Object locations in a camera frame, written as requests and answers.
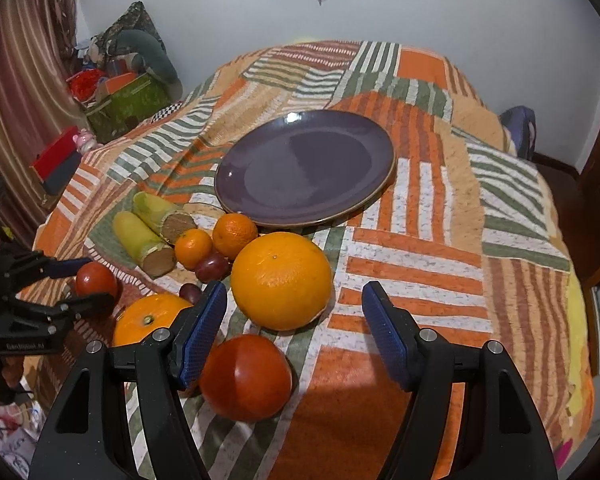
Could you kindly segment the small red tomato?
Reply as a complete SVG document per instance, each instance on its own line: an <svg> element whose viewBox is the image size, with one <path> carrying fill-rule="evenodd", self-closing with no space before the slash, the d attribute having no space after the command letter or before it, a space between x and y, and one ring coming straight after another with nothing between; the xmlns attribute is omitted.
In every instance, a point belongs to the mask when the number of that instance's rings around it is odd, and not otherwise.
<svg viewBox="0 0 600 480"><path fill-rule="evenodd" d="M81 266L76 274L74 288L79 297L107 294L116 299L118 296L116 277L106 266L95 261Z"/></svg>

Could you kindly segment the large orange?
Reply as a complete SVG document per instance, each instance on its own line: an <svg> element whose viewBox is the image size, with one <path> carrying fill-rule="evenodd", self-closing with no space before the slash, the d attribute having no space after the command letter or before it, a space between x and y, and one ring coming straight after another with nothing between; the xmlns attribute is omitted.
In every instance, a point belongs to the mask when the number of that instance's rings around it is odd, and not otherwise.
<svg viewBox="0 0 600 480"><path fill-rule="evenodd" d="M121 313L111 344L114 347L137 344L157 328L169 328L181 310L191 306L190 302L168 292L140 298Z"/></svg>
<svg viewBox="0 0 600 480"><path fill-rule="evenodd" d="M332 296L332 268L312 240L274 232L238 254L230 287L236 306L253 324L289 332L325 310Z"/></svg>

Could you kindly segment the yellow sugarcane piece front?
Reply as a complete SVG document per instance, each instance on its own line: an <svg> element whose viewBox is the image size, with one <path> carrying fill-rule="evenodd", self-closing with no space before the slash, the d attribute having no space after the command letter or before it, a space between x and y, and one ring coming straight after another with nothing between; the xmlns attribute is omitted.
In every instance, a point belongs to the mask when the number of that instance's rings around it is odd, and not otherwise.
<svg viewBox="0 0 600 480"><path fill-rule="evenodd" d="M112 229L129 257L151 278L160 278L174 269L174 249L136 214L119 211Z"/></svg>

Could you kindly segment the yellow sugarcane piece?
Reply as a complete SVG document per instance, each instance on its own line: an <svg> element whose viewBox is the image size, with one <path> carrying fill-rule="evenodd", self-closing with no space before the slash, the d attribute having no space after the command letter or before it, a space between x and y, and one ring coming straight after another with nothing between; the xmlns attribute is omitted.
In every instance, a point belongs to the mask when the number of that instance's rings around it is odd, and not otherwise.
<svg viewBox="0 0 600 480"><path fill-rule="evenodd" d="M171 245L183 233L197 227L194 218L180 206L146 192L134 194L132 211L152 232Z"/></svg>
<svg viewBox="0 0 600 480"><path fill-rule="evenodd" d="M136 214L119 211L112 229L129 257L151 278L160 278L174 269L174 249Z"/></svg>

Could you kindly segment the dark red grape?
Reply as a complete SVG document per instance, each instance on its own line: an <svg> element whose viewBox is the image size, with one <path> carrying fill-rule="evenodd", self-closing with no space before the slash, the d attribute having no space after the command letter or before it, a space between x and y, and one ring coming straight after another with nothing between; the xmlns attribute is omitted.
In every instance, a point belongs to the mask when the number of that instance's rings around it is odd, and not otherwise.
<svg viewBox="0 0 600 480"><path fill-rule="evenodd" d="M212 252L195 266L194 273L201 283L223 281L230 274L230 260L219 252Z"/></svg>
<svg viewBox="0 0 600 480"><path fill-rule="evenodd" d="M189 302L190 304L196 304L202 295L200 287L194 283L185 283L181 286L178 291L178 296Z"/></svg>

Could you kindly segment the small mandarin front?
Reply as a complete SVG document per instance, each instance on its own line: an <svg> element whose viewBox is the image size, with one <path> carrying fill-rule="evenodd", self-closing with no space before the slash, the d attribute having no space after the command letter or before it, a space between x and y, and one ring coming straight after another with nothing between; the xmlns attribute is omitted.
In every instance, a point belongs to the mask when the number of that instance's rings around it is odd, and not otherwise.
<svg viewBox="0 0 600 480"><path fill-rule="evenodd" d="M213 248L211 236L202 229L189 229L183 232L174 244L176 260L186 270L193 271Z"/></svg>

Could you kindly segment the small mandarin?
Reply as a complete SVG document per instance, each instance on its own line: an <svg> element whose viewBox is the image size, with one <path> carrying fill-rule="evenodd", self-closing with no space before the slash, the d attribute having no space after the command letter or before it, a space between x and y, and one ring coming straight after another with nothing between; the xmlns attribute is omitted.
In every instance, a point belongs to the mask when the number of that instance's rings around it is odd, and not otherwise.
<svg viewBox="0 0 600 480"><path fill-rule="evenodd" d="M257 226L244 214L223 214L212 231L215 249L230 260L257 237Z"/></svg>
<svg viewBox="0 0 600 480"><path fill-rule="evenodd" d="M202 229L189 229L183 232L174 244L176 260L186 270L193 271L213 248L211 236Z"/></svg>

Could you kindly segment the large red tomato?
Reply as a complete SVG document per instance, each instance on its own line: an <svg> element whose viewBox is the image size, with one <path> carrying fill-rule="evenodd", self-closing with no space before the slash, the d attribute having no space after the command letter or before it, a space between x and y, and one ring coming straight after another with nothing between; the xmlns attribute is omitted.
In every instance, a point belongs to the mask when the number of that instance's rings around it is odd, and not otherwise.
<svg viewBox="0 0 600 480"><path fill-rule="evenodd" d="M234 422L260 422L276 415L291 396L294 376L272 341L245 334L213 348L199 388L216 414Z"/></svg>

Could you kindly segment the pink toy figure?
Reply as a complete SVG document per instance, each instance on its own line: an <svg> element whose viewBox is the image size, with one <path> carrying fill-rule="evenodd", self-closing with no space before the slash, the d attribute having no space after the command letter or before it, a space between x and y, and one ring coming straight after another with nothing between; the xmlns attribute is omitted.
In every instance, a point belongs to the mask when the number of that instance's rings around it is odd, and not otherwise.
<svg viewBox="0 0 600 480"><path fill-rule="evenodd" d="M76 144L76 151L82 156L90 151L97 150L102 146L97 141L96 136L90 130L82 128L73 137L72 140Z"/></svg>

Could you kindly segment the red plastic bag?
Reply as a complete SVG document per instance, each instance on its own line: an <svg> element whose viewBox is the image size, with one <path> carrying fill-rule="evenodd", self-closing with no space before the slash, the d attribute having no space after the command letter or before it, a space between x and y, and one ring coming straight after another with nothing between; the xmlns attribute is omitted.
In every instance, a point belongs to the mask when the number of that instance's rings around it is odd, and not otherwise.
<svg viewBox="0 0 600 480"><path fill-rule="evenodd" d="M73 99L84 103L94 96L98 82L105 76L106 74L99 68L88 68L69 77L66 83Z"/></svg>

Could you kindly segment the striped maroon curtain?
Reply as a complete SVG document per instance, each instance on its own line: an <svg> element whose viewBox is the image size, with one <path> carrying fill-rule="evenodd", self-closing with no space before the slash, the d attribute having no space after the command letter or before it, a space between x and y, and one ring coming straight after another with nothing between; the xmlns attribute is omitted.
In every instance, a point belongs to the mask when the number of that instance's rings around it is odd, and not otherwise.
<svg viewBox="0 0 600 480"><path fill-rule="evenodd" d="M31 165L85 116L66 80L76 67L76 0L0 0L1 218L31 244L46 217Z"/></svg>

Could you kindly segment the dark green cushion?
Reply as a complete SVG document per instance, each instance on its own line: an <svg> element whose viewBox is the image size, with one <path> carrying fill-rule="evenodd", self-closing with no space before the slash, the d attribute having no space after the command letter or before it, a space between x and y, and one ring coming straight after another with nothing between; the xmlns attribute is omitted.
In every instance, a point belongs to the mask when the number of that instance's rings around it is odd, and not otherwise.
<svg viewBox="0 0 600 480"><path fill-rule="evenodd" d="M107 52L113 58L125 58L134 73L148 73L163 84L178 82L178 72L166 55L161 42L148 32L123 29L108 44Z"/></svg>

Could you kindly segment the purple ceramic plate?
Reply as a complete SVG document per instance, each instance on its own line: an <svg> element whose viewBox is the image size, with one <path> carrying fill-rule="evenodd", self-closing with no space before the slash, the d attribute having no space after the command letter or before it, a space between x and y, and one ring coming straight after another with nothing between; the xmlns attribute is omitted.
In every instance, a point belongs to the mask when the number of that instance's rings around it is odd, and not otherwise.
<svg viewBox="0 0 600 480"><path fill-rule="evenodd" d="M317 226L368 203L394 166L389 133L370 118L292 112L235 142L216 170L214 189L225 210L258 226Z"/></svg>

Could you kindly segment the camouflage pillow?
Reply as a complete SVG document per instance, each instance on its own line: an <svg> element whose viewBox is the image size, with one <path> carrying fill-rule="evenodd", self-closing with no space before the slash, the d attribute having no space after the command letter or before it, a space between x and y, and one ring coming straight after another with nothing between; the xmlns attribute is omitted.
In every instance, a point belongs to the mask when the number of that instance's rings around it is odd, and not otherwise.
<svg viewBox="0 0 600 480"><path fill-rule="evenodd" d="M141 32L147 32L158 41L163 49L166 48L144 4L141 1L135 1L129 5L117 21L114 21L107 29L93 38L98 50L104 53L106 47L114 37L117 36L119 32L122 32L122 30L127 29L136 29Z"/></svg>

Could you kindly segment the blue bag beside bed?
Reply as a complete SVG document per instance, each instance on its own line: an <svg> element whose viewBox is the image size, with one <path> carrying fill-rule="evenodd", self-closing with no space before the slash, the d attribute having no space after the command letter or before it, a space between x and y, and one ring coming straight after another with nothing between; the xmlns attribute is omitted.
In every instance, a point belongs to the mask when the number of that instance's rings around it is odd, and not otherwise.
<svg viewBox="0 0 600 480"><path fill-rule="evenodd" d="M518 105L509 108L500 116L500 122L512 138L519 158L531 160L535 151L536 121L534 110Z"/></svg>

